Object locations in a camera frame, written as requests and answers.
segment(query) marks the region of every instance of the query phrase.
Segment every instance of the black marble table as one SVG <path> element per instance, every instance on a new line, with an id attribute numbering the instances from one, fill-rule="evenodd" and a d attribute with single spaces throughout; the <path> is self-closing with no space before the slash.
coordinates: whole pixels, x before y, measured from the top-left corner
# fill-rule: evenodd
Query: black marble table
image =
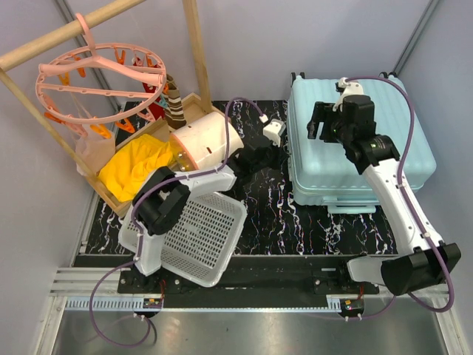
<path id="1" fill-rule="evenodd" d="M 256 101 L 269 118 L 286 120 L 286 101 Z M 225 110 L 224 101 L 214 106 Z M 244 143 L 262 134 L 257 112 L 237 101 L 231 122 Z M 119 141 L 124 131 L 120 131 Z M 241 200 L 248 210 L 236 254 L 395 254 L 395 241 L 381 209 L 372 214 L 329 214 L 323 206 L 294 203 L 287 160 L 281 169 L 263 169 L 250 183 L 229 196 Z M 99 200 L 86 254 L 129 254 L 118 244 L 122 219 Z"/>

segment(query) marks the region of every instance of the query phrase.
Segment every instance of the light blue suitcase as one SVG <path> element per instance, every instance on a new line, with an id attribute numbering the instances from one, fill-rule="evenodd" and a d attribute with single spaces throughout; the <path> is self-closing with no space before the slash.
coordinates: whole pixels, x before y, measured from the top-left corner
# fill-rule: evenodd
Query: light blue suitcase
<path id="1" fill-rule="evenodd" d="M 404 88 L 397 78 L 390 76 L 389 79 Z M 300 76 L 293 82 L 287 106 L 287 136 L 289 178 L 293 183 L 294 200 L 300 205 L 327 206 L 329 213 L 371 213 L 379 205 L 378 199 L 364 177 L 345 157 L 341 144 L 321 141 L 321 125 L 317 139 L 307 138 L 307 123 L 315 102 L 337 101 L 340 94 L 335 91 L 336 82 Z M 375 103 L 376 133 L 390 136 L 402 155 L 409 130 L 406 101 L 387 83 L 375 80 L 359 82 L 365 95 Z M 424 185 L 435 168 L 434 156 L 416 116 L 412 145 L 404 166 L 414 192 Z"/>

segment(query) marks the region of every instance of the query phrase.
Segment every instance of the yellow cloth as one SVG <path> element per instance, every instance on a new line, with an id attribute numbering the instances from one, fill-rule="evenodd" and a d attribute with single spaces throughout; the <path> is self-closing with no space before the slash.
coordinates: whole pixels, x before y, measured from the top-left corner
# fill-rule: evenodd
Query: yellow cloth
<path id="1" fill-rule="evenodd" d="M 169 142 L 142 135 L 115 153 L 102 168 L 98 178 L 119 200 L 132 200 L 148 174 L 173 161 Z"/>

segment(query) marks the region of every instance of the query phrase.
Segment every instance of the laundry basket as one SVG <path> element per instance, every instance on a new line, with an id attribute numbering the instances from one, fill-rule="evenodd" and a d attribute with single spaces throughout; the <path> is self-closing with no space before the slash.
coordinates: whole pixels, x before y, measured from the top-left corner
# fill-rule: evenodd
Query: laundry basket
<path id="1" fill-rule="evenodd" d="M 137 228 L 131 221 L 132 208 L 123 220 L 120 244 L 136 252 Z M 226 270 L 246 218 L 243 203 L 218 192 L 189 200 L 179 222 L 164 234 L 161 266 L 204 286 L 216 285 Z M 143 244 L 142 258 L 146 255 Z"/>

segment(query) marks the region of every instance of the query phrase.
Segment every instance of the wooden pole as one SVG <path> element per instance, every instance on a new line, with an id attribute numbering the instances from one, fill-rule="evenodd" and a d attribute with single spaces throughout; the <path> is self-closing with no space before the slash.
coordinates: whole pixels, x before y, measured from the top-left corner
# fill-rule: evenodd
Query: wooden pole
<path id="1" fill-rule="evenodd" d="M 194 55 L 195 73 L 199 84 L 201 107 L 205 113 L 211 113 L 212 100 L 210 87 L 208 85 L 207 66 L 205 65 L 205 53 L 200 32 L 199 13 L 197 12 L 196 0 L 183 0 L 184 12 L 186 13 L 187 29 L 191 39 L 192 54 Z"/>
<path id="2" fill-rule="evenodd" d="M 106 20 L 121 14 L 123 11 L 141 4 L 145 0 L 115 0 L 110 4 L 85 15 L 89 28 L 95 27 Z M 59 27 L 42 37 L 32 40 L 21 47 L 12 50 L 0 57 L 0 68 L 5 72 L 23 64 L 25 61 L 40 55 L 53 47 L 58 46 L 65 41 L 79 36 L 82 33 L 81 24 L 78 20 L 72 21 L 63 27 Z"/>
<path id="3" fill-rule="evenodd" d="M 21 91 L 18 85 L 12 80 L 8 74 L 0 68 L 0 80 L 3 84 L 9 89 L 9 91 L 16 96 L 17 99 L 30 111 L 31 115 L 42 125 L 59 143 L 60 146 L 66 151 L 67 154 L 71 156 L 72 159 L 80 166 L 80 168 L 86 173 L 87 177 L 94 182 L 98 182 L 97 176 L 90 170 L 86 162 L 77 154 L 75 154 L 74 149 L 72 149 L 69 144 L 61 137 L 61 135 L 51 126 L 50 122 L 38 111 L 36 106 L 31 102 L 29 98 Z"/>

